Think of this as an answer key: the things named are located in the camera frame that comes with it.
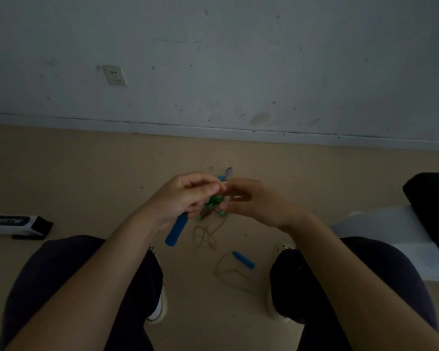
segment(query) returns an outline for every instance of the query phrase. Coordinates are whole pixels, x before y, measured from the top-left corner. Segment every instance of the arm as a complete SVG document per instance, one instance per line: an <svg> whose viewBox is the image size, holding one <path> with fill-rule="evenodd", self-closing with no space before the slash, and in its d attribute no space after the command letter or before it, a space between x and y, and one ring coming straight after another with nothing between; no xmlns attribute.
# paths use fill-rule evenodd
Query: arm
<svg viewBox="0 0 439 351"><path fill-rule="evenodd" d="M226 194L232 199L221 209L294 239L355 350L439 350L439 334L319 219L260 181L232 179Z"/></svg>
<svg viewBox="0 0 439 351"><path fill-rule="evenodd" d="M213 176L176 176L133 212L21 329L6 351L102 350L123 296L153 236L182 212L198 215L224 185Z"/></svg>

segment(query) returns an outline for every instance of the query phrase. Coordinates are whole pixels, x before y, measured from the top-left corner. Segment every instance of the left hand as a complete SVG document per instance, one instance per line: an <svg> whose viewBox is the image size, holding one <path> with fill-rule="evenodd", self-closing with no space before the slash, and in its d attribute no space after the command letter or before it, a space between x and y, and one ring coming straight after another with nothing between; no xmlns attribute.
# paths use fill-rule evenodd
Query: left hand
<svg viewBox="0 0 439 351"><path fill-rule="evenodd" d="M156 220L158 230L169 227L183 212L198 216L211 195L224 191L226 185L217 177L201 172L176 175L166 182L141 207Z"/></svg>

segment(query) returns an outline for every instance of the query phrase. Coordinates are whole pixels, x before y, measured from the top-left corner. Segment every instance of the hand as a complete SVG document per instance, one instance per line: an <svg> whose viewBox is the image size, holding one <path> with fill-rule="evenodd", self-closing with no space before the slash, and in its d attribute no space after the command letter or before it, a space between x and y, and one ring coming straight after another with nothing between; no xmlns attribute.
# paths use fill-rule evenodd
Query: hand
<svg viewBox="0 0 439 351"><path fill-rule="evenodd" d="M225 189L225 184L212 175L200 172L177 175L158 189L140 209L150 212L158 230L163 230L183 212L188 212L189 218L198 216L210 196Z"/></svg>
<svg viewBox="0 0 439 351"><path fill-rule="evenodd" d="M233 178L228 181L224 195L231 199L220 204L223 211L251 217L280 230L286 230L305 213L259 180Z"/></svg>

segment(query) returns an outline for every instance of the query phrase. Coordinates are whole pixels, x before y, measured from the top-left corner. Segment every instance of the blue plastic piece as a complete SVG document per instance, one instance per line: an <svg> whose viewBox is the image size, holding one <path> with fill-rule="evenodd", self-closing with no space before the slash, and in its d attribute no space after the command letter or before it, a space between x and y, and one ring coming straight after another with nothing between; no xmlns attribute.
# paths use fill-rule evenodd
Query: blue plastic piece
<svg viewBox="0 0 439 351"><path fill-rule="evenodd" d="M238 259L240 262L242 262L244 265L246 265L247 267L249 267L251 270L254 269L255 264L247 259L243 254L238 253L237 251L233 251L233 255L236 259Z"/></svg>
<svg viewBox="0 0 439 351"><path fill-rule="evenodd" d="M174 226L172 227L169 235L166 237L166 245L174 246L176 244L188 220L189 218L187 217L187 213L182 213L179 217L177 217Z"/></svg>

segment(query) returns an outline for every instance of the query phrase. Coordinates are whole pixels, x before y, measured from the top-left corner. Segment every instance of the white wall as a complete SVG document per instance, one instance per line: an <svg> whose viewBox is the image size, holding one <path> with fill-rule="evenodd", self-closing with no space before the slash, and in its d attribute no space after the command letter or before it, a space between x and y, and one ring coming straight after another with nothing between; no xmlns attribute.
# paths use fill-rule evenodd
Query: white wall
<svg viewBox="0 0 439 351"><path fill-rule="evenodd" d="M439 0L0 0L0 123L439 150Z"/></svg>

